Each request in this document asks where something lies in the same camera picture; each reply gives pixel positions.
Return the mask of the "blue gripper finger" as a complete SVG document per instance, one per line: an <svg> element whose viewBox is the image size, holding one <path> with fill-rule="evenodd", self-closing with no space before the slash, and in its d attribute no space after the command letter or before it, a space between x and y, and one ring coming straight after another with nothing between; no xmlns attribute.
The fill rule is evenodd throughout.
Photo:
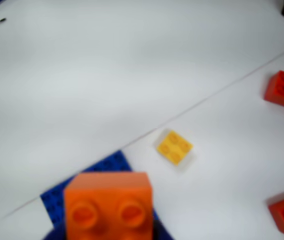
<svg viewBox="0 0 284 240"><path fill-rule="evenodd" d="M43 240L66 240L66 239L67 239L66 227L64 223L59 223L43 238Z"/></svg>
<svg viewBox="0 0 284 240"><path fill-rule="evenodd" d="M153 240L174 240L155 211L153 212Z"/></svg>

